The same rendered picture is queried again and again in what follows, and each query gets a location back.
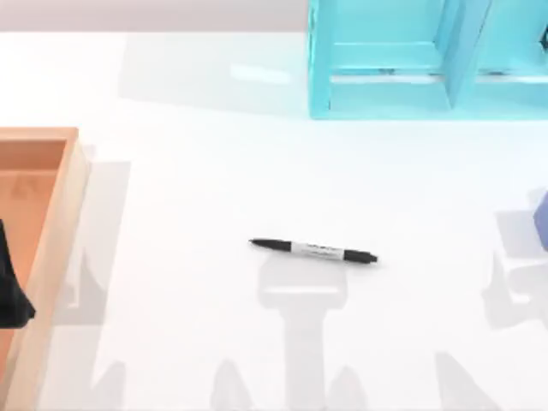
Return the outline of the pale blue object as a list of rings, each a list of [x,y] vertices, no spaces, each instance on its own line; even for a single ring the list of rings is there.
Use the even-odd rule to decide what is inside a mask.
[[[548,253],[548,190],[545,190],[534,208],[533,223],[540,246]]]

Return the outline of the black marker pen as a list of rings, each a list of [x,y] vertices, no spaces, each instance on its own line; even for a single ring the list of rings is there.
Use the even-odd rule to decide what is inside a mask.
[[[378,262],[378,257],[376,255],[354,249],[326,247],[309,243],[275,239],[255,238],[251,239],[249,242],[254,246],[273,251],[293,253],[314,258],[340,260],[363,265],[370,265]]]

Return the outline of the light blue rack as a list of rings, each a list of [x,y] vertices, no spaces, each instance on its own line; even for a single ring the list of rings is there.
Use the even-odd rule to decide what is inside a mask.
[[[547,120],[548,0],[307,0],[330,120]]]

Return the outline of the shallow salmon-coloured box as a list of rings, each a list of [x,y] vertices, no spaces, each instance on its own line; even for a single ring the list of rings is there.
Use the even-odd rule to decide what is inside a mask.
[[[0,220],[36,314],[0,331],[0,411],[35,411],[89,164],[77,128],[0,127]]]

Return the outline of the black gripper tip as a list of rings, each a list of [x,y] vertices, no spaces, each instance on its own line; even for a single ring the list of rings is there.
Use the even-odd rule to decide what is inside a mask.
[[[0,329],[24,328],[35,318],[36,309],[15,275],[3,220],[0,219]]]

